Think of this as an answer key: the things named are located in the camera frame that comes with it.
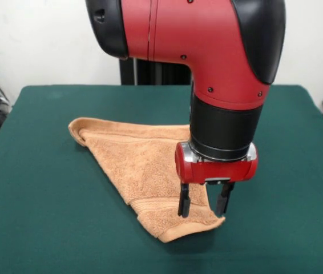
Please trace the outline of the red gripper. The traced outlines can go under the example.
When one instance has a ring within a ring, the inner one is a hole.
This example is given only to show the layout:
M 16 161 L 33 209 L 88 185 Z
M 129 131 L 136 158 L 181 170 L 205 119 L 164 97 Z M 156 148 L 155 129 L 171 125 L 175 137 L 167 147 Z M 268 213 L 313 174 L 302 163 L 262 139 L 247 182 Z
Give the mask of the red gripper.
M 210 161 L 192 151 L 188 142 L 180 142 L 175 150 L 176 172 L 181 181 L 180 198 L 177 214 L 183 218 L 189 215 L 191 200 L 189 184 L 207 184 L 215 182 L 223 184 L 221 193 L 217 197 L 216 215 L 227 212 L 234 182 L 251 179 L 258 166 L 258 152 L 252 143 L 247 155 L 234 162 Z

